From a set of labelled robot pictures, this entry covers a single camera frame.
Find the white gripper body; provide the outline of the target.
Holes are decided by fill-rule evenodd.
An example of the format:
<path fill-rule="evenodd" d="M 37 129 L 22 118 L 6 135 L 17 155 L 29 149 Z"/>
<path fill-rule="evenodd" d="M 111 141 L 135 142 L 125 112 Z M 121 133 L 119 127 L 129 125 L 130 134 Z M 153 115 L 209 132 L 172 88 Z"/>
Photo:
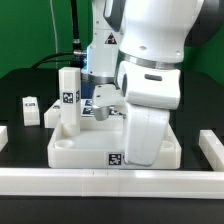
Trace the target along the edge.
<path fill-rule="evenodd" d="M 170 111 L 180 102 L 180 70 L 152 69 L 122 61 L 117 84 L 124 94 L 125 162 L 151 166 L 160 151 Z"/>

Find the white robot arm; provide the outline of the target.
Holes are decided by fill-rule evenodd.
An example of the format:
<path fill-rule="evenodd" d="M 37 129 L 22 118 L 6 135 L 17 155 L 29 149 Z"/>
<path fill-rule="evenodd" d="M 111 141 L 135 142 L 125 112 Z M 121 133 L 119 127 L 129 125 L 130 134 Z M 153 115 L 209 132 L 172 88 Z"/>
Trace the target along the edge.
<path fill-rule="evenodd" d="M 122 35 L 114 82 L 92 95 L 97 120 L 123 109 L 124 160 L 152 165 L 170 112 L 180 102 L 180 68 L 186 46 L 209 41 L 224 22 L 224 0 L 103 0 L 108 25 Z"/>

